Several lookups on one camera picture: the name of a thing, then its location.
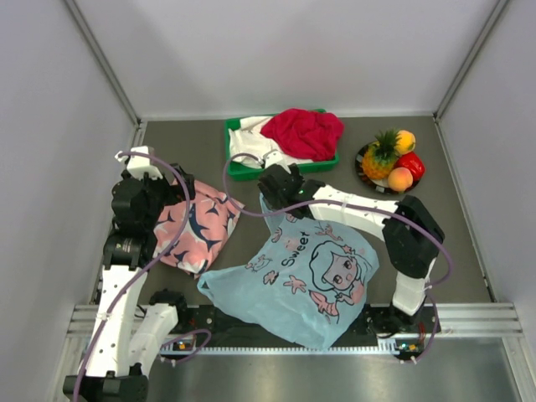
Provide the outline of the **light blue cartoon plastic bag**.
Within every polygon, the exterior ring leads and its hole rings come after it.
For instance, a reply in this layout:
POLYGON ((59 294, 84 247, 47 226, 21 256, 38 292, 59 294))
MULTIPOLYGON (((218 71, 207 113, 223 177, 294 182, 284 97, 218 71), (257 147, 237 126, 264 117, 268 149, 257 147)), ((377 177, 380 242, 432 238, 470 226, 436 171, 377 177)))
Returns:
POLYGON ((330 348, 363 310, 379 258, 355 229, 290 214, 245 265, 209 271, 198 290, 219 310, 305 348, 330 348))

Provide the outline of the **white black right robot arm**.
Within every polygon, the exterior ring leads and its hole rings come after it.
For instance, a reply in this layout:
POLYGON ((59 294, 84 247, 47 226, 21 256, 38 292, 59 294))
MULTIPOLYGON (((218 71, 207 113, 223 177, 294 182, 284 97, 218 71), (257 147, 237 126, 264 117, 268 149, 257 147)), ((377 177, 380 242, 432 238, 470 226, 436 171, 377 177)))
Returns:
POLYGON ((258 187, 268 208, 297 219, 315 219, 361 230, 385 244, 397 270, 389 312, 375 318, 382 332, 408 332, 422 318, 426 292, 436 284, 430 273, 437 256, 452 265, 444 232, 416 197, 377 200, 345 193, 321 181, 306 180, 297 165, 272 164, 260 175, 258 187))

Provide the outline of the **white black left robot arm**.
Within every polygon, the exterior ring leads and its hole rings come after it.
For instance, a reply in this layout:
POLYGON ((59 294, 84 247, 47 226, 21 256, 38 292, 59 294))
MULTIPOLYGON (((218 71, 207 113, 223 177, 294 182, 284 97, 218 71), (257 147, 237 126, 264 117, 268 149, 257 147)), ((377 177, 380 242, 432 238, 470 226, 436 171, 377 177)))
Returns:
POLYGON ((164 338, 184 330, 190 313, 177 292, 160 291, 140 326, 138 298, 149 270, 159 260, 154 229, 165 207, 195 197, 193 175, 170 166, 171 184, 155 167, 137 178, 123 171, 112 189, 112 229, 102 258, 102 288, 95 324, 77 374, 65 377, 70 401, 144 401, 149 374, 164 338))

